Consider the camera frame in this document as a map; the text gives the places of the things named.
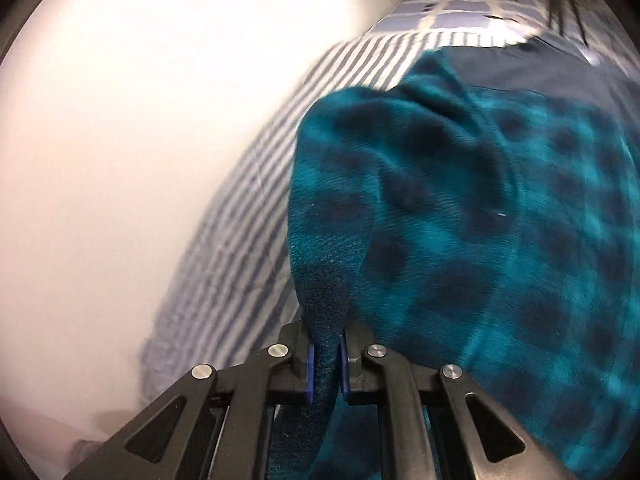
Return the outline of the teal plaid fleece garment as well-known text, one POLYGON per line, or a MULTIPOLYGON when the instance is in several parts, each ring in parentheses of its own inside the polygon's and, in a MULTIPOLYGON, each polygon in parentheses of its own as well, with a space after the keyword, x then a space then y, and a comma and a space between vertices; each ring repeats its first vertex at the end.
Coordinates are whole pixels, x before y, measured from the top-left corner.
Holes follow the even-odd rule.
POLYGON ((639 86, 571 55, 427 52, 297 130, 288 248, 314 400, 275 479, 375 479, 370 408, 337 397, 348 321, 454 363, 582 479, 639 434, 639 86))

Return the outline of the blue white striped bed cover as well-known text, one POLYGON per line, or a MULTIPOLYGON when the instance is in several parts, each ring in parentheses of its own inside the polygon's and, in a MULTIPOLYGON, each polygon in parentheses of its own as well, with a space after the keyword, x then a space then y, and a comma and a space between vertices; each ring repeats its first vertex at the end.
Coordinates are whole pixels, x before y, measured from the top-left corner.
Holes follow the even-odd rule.
POLYGON ((570 10, 565 37, 548 29, 548 0, 404 0, 361 37, 327 50, 258 133, 214 197, 183 256, 141 353, 144 400, 191 365, 224 367, 276 338, 298 308, 288 262, 286 210, 297 126, 322 96, 346 87, 387 89, 418 57, 546 40, 608 70, 606 91, 626 98, 639 75, 638 34, 604 0, 577 0, 589 46, 570 10))

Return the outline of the black tripod stand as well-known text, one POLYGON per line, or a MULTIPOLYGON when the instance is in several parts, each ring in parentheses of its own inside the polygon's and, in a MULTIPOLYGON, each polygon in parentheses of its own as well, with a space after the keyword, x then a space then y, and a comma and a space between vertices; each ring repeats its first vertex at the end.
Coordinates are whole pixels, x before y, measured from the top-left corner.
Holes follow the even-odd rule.
POLYGON ((589 46, 586 29, 577 5, 577 0, 548 0, 548 29, 556 27, 556 32, 560 37, 565 37, 567 32, 566 25, 568 19, 565 16, 565 10, 570 10, 573 17, 573 23, 577 27, 580 41, 585 47, 589 46))

